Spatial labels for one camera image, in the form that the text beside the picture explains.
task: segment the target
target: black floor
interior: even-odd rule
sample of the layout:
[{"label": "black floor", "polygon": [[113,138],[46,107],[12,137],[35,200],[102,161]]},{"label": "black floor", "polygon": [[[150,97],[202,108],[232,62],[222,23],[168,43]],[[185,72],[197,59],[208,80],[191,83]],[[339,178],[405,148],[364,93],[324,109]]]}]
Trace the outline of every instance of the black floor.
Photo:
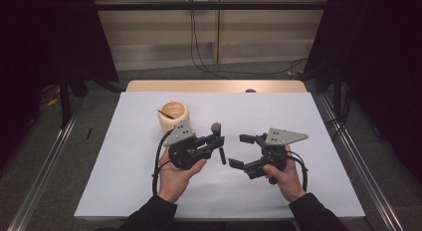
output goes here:
[{"label": "black floor", "polygon": [[[286,73],[273,75],[263,75],[263,73],[280,72],[289,65],[290,63],[251,63],[210,66],[209,68],[211,71],[224,69],[258,73],[256,75],[221,74],[230,79],[288,80],[291,76]],[[119,77],[120,83],[116,85],[121,88],[125,88],[131,80],[222,79],[194,67],[121,72]],[[95,84],[87,83],[87,86],[90,92],[84,99],[71,95],[73,105],[82,100],[83,106],[53,172],[48,177],[49,182],[42,190],[40,199],[37,200],[38,203],[31,219],[24,225],[26,230],[95,230],[99,227],[117,227],[121,223],[121,221],[88,222],[73,216],[119,98],[119,94],[113,94]],[[314,81],[306,82],[306,86],[314,95],[322,119],[329,120],[321,104],[321,95],[315,92]],[[43,94],[42,101],[51,98],[55,91],[56,89],[52,89]],[[327,95],[332,96],[331,90],[327,92]],[[60,124],[60,102],[52,107],[40,105],[32,127],[2,170],[0,230],[7,230],[20,204],[24,201],[55,143]],[[335,134],[333,126],[328,125],[327,128],[331,135]],[[388,141],[377,135],[374,131],[376,125],[354,99],[351,100],[346,128],[403,229],[420,230],[419,227],[422,226],[421,183],[397,160]],[[333,142],[366,214],[366,220],[352,219],[345,220],[344,223],[350,230],[371,230],[371,228],[388,230],[378,211],[380,207],[376,206],[373,197],[367,191],[339,135]],[[274,222],[228,223],[225,229],[278,230],[278,225]],[[179,226],[184,230],[217,230],[218,227],[222,227],[217,223],[180,223]]]}]

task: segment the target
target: jacket sleeve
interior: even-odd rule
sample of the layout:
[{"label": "jacket sleeve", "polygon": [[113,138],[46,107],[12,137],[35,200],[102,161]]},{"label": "jacket sleeve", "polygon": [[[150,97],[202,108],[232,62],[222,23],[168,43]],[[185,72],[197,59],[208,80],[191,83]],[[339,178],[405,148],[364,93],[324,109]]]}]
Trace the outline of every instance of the jacket sleeve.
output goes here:
[{"label": "jacket sleeve", "polygon": [[154,195],[138,211],[132,213],[118,230],[169,230],[176,209],[176,204],[169,203]]},{"label": "jacket sleeve", "polygon": [[348,230],[343,223],[328,209],[308,193],[292,202],[290,208],[302,231],[309,230]]}]

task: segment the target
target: beige cup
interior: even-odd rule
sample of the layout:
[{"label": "beige cup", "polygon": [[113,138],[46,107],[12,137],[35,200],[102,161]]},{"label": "beige cup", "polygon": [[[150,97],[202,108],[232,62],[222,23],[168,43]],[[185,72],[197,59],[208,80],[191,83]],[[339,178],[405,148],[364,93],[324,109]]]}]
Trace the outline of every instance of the beige cup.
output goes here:
[{"label": "beige cup", "polygon": [[181,120],[186,120],[190,123],[189,109],[188,107],[178,101],[170,101],[160,109],[167,115],[174,118],[166,117],[165,115],[158,113],[159,123],[161,125],[161,131],[163,134],[173,129]]}]

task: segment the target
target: gray metal bracket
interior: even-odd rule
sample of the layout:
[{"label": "gray metal bracket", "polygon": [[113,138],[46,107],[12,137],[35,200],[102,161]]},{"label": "gray metal bracket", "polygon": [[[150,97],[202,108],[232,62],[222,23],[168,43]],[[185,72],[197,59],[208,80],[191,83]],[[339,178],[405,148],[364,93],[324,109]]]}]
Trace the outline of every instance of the gray metal bracket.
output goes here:
[{"label": "gray metal bracket", "polygon": [[190,127],[186,120],[181,120],[168,138],[164,141],[164,147],[168,147],[185,139],[195,136],[195,131]]},{"label": "gray metal bracket", "polygon": [[285,129],[270,128],[268,131],[266,145],[286,145],[308,138],[307,134],[288,131]]}]

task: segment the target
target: human hand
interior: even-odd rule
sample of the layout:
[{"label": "human hand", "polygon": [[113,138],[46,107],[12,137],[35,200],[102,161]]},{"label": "human hand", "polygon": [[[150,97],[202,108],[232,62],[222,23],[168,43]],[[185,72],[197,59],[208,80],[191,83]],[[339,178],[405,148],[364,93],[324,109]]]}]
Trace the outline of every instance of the human hand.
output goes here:
[{"label": "human hand", "polygon": [[172,162],[166,163],[169,160],[168,148],[166,148],[159,159],[161,169],[157,195],[168,202],[174,203],[185,191],[189,179],[201,171],[207,160],[199,160],[189,170],[179,169]]},{"label": "human hand", "polygon": [[270,177],[277,179],[280,191],[288,201],[293,202],[306,194],[299,182],[294,160],[288,159],[286,168],[283,171],[278,170],[271,164],[264,165],[263,169]]}]

